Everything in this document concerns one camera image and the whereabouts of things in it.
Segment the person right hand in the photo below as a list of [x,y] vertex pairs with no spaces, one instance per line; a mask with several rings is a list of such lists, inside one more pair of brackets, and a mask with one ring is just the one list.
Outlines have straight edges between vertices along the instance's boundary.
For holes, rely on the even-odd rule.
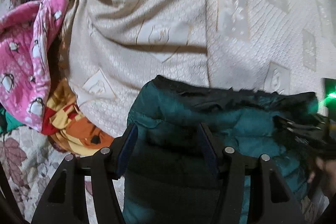
[[309,174],[307,182],[311,184],[317,175],[317,172],[322,173],[321,190],[323,195],[331,201],[335,195],[335,172],[336,162],[335,160],[323,160],[320,157],[315,159],[315,165],[313,170]]

